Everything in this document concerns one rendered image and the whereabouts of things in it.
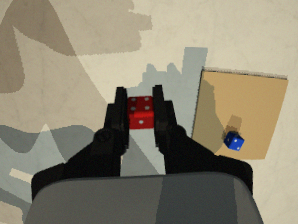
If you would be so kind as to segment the blue die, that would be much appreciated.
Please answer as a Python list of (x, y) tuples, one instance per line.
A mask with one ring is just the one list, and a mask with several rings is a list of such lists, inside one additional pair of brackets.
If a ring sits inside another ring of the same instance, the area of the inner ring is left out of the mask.
[(241, 146), (243, 145), (244, 141), (245, 140), (239, 134), (228, 132), (228, 134), (224, 140), (224, 144), (229, 149), (239, 151)]

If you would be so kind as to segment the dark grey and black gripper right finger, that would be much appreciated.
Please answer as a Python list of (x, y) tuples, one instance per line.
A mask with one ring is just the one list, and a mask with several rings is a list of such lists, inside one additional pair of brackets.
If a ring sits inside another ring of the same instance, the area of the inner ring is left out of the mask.
[(165, 174), (223, 172), (237, 176), (253, 196), (253, 170), (245, 161), (215, 155), (187, 136), (177, 125), (172, 100), (165, 100), (162, 85), (152, 87), (155, 145), (164, 155)]

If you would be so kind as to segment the tan flat mat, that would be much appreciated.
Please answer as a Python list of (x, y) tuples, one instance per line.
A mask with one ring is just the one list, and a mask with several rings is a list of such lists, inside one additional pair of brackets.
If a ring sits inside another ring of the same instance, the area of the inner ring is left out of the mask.
[[(289, 80), (201, 71), (192, 139), (215, 155), (265, 159)], [(232, 132), (245, 141), (239, 151), (224, 140)]]

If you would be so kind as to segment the red die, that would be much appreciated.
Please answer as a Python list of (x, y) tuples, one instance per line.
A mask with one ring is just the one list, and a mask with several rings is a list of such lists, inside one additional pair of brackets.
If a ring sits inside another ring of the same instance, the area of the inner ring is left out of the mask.
[(127, 116), (129, 128), (153, 129), (154, 108), (152, 96), (135, 96), (128, 98)]

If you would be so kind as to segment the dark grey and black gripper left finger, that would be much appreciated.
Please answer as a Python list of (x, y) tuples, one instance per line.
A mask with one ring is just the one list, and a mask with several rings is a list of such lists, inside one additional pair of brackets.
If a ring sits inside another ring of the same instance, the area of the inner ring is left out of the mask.
[(93, 141), (67, 163), (39, 171), (32, 177), (32, 202), (41, 188), (58, 180), (120, 176), (121, 156), (129, 149), (127, 106), (127, 89), (116, 87), (114, 103), (107, 105), (104, 127), (96, 131)]

